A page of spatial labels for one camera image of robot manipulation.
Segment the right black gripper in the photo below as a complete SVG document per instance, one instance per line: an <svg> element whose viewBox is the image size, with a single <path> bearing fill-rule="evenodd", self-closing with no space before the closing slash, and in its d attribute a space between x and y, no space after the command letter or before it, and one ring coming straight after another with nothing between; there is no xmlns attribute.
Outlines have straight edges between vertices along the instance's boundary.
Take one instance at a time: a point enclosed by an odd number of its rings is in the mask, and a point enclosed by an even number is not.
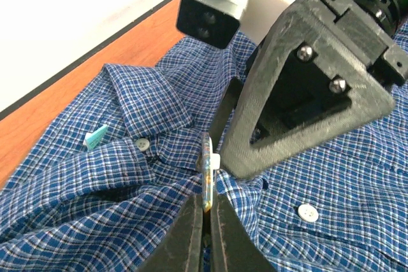
<svg viewBox="0 0 408 272"><path fill-rule="evenodd" d="M387 116L391 87L406 80L407 54L356 0L296 0L226 93L222 166L250 178Z"/></svg>

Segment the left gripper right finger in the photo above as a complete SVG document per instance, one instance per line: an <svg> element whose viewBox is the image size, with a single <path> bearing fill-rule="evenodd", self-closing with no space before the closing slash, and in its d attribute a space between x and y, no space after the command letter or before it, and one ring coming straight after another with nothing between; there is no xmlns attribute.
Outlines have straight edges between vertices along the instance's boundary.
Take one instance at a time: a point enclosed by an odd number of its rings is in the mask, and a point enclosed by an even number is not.
<svg viewBox="0 0 408 272"><path fill-rule="evenodd" d="M251 241L229 199L214 196L210 212L210 270L236 272L275 271Z"/></svg>

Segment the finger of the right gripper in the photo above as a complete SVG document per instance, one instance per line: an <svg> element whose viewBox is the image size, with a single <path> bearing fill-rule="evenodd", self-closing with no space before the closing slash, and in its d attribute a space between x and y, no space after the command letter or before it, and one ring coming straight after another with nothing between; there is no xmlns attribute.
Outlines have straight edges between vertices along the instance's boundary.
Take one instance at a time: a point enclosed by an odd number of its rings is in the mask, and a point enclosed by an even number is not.
<svg viewBox="0 0 408 272"><path fill-rule="evenodd" d="M213 149L216 150L221 141L222 134L227 126L230 115L237 107L238 100L242 92L243 84L238 78L232 78L219 103L212 123L209 128L209 135L212 138ZM242 121L238 114L232 120L227 130L225 142L221 147L222 157L238 157L243 146L244 132L242 131Z"/></svg>

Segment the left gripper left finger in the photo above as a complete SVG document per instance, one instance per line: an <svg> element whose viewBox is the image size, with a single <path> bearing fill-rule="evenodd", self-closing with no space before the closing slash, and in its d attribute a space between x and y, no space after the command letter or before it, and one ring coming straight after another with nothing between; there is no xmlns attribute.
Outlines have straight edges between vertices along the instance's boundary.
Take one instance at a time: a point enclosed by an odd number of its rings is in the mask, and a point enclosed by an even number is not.
<svg viewBox="0 0 408 272"><path fill-rule="evenodd" d="M167 234L138 267L146 272L203 270L203 208L199 194L188 197Z"/></svg>

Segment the blue plaid shirt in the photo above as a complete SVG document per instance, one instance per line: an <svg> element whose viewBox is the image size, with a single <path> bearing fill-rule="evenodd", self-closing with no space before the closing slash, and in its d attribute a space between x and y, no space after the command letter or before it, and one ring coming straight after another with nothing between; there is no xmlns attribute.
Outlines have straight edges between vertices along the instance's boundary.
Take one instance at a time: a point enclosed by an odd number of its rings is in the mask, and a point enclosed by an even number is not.
<svg viewBox="0 0 408 272"><path fill-rule="evenodd" d="M1 191L1 270L135 271L200 192L201 135L254 48L184 38L154 68L104 65ZM279 271L407 270L407 88L393 97L389 116L251 180L217 175Z"/></svg>

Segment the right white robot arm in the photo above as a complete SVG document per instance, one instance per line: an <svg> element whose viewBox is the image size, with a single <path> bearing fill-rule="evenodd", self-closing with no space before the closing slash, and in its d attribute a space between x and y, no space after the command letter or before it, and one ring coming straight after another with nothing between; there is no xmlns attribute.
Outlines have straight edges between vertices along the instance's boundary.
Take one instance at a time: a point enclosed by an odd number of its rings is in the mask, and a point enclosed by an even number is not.
<svg viewBox="0 0 408 272"><path fill-rule="evenodd" d="M389 115L407 81L407 52L392 39L407 0L296 0L232 80L210 134L221 168L251 178Z"/></svg>

